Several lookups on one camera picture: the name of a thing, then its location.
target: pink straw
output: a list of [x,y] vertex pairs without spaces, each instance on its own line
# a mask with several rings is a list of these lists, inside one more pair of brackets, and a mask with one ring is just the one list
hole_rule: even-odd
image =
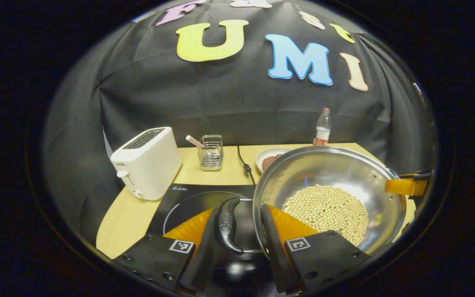
[[194,137],[191,137],[190,135],[186,136],[186,140],[190,141],[191,143],[193,143],[197,147],[205,147],[202,143],[200,143],[199,141],[197,141]]

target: foam letter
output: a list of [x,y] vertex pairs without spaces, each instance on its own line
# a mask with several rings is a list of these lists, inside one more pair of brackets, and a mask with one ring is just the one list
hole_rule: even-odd
[[267,3],[265,0],[232,0],[230,3],[232,7],[261,7],[261,8],[271,8],[272,5]]
[[362,71],[360,71],[360,60],[347,53],[340,53],[340,55],[345,59],[347,68],[349,68],[349,74],[351,74],[349,86],[361,91],[369,90],[368,85],[364,82]]
[[166,10],[166,15],[160,20],[160,22],[156,23],[155,25],[158,26],[171,21],[175,21],[176,19],[180,19],[181,17],[184,17],[183,12],[190,12],[194,10],[196,4],[203,4],[204,2],[206,2],[206,0],[196,0],[181,4],[179,6],[168,8]]
[[298,11],[298,13],[302,16],[302,19],[306,21],[308,24],[315,26],[316,28],[326,30],[326,27],[320,23],[320,20],[317,19],[315,16],[310,15],[309,13]]
[[292,72],[288,68],[291,62],[292,68],[296,71],[299,79],[304,79],[311,65],[313,71],[309,79],[313,83],[322,85],[332,85],[333,79],[329,76],[327,65],[327,53],[329,49],[318,43],[309,43],[307,49],[302,53],[294,44],[292,39],[279,34],[267,34],[265,38],[272,42],[274,50],[274,67],[269,70],[269,76],[274,78],[289,79]]
[[338,35],[340,35],[343,39],[351,42],[351,43],[355,43],[355,41],[353,39],[351,39],[349,37],[349,32],[347,32],[346,30],[344,30],[342,27],[340,27],[339,25],[335,25],[335,24],[330,24],[333,28],[336,29]]
[[186,26],[176,31],[179,34],[177,41],[177,55],[181,59],[202,62],[219,60],[236,54],[243,47],[243,26],[249,22],[242,19],[228,19],[219,22],[226,27],[226,41],[217,47],[203,45],[203,31],[210,27],[209,23]]

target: yellow letter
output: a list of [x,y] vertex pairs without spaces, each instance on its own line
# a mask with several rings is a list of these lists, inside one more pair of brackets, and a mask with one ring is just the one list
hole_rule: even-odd
[[340,35],[343,39],[345,39],[345,40],[347,40],[351,43],[355,43],[355,41],[349,37],[349,32],[344,30],[339,25],[335,25],[335,24],[330,24],[330,25],[337,30],[338,35]]
[[219,60],[236,54],[243,47],[243,26],[249,22],[242,19],[229,19],[219,22],[226,27],[226,41],[217,47],[203,45],[203,31],[210,27],[209,23],[201,23],[180,28],[177,41],[177,55],[187,61],[202,62]]

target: wooden table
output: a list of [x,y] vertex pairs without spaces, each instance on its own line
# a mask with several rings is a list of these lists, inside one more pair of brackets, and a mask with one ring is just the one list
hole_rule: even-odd
[[[297,149],[309,144],[282,144],[282,145],[248,145],[240,146],[241,157],[252,168],[256,182],[260,172],[256,167],[256,156],[269,147],[287,147]],[[377,162],[372,156],[356,143],[337,143],[330,146],[342,147],[364,154]],[[175,184],[208,184],[208,185],[243,185],[252,184],[250,177],[245,173],[243,164],[239,160],[236,146],[224,147],[225,156],[220,171],[202,171],[200,169],[196,147],[179,148],[179,155],[183,165],[173,182]],[[96,236],[96,248],[109,258],[116,258],[141,239],[148,230],[149,223],[157,210],[161,200],[147,201],[134,197],[127,188],[117,196],[107,214],[104,216]],[[413,219],[415,204],[407,199],[407,216],[403,227]]]

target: power cord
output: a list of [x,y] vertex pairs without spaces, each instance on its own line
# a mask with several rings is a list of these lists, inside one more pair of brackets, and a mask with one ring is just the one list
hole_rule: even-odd
[[241,160],[241,163],[243,163],[243,168],[245,168],[245,171],[249,173],[250,179],[252,179],[252,184],[256,185],[256,182],[254,181],[254,177],[252,176],[252,169],[250,168],[249,164],[246,164],[245,161],[243,161],[243,158],[241,158],[241,152],[239,151],[239,145],[238,145],[238,156],[239,159]]

